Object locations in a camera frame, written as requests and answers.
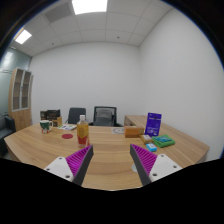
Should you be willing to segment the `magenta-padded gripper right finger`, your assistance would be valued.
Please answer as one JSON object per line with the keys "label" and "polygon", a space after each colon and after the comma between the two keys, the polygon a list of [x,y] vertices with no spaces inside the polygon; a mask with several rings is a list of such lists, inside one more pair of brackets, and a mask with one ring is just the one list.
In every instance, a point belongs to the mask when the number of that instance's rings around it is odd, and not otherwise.
{"label": "magenta-padded gripper right finger", "polygon": [[130,145],[130,154],[143,186],[181,170],[167,155],[156,155],[134,144]]}

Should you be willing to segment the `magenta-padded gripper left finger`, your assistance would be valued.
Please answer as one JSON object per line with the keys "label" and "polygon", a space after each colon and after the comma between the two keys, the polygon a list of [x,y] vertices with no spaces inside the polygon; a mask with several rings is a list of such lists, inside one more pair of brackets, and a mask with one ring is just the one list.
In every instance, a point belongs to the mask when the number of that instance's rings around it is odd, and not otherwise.
{"label": "magenta-padded gripper left finger", "polygon": [[89,145],[68,157],[57,157],[45,171],[81,186],[93,155],[93,146]]}

